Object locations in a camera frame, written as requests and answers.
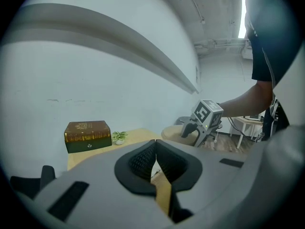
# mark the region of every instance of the person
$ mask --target person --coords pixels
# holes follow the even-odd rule
[[[282,79],[301,46],[302,36],[293,12],[283,0],[246,0],[246,35],[252,45],[256,84],[243,95],[221,103],[223,117],[256,115],[264,110],[263,132],[270,136],[275,112],[273,88]],[[279,104],[276,131],[289,125]]]

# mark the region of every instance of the round wooden stool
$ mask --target round wooden stool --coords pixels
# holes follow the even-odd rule
[[[198,136],[197,131],[193,131],[191,134],[188,135],[186,138],[181,137],[181,131],[182,131],[183,125],[172,125],[165,129],[163,129],[161,136],[164,140],[170,140],[177,143],[182,143],[186,145],[193,146],[195,143],[195,140]]]

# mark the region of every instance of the small potted plant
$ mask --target small potted plant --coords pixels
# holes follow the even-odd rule
[[[128,134],[126,132],[114,132],[112,134],[112,141],[116,145],[122,145],[125,142],[127,136]]]

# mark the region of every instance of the succulent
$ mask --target succulent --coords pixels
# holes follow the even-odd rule
[[[114,132],[112,134],[112,141],[125,140],[127,136],[128,134],[126,132]]]

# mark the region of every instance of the wooden floor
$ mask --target wooden floor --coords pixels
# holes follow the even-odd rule
[[[219,134],[217,137],[217,143],[215,144],[212,137],[208,137],[206,142],[203,144],[203,148],[208,148],[217,151],[235,152],[248,154],[250,148],[255,142],[251,142],[247,138],[243,138],[240,148],[237,149],[237,143],[239,140],[239,135],[233,135],[232,137],[224,134]]]

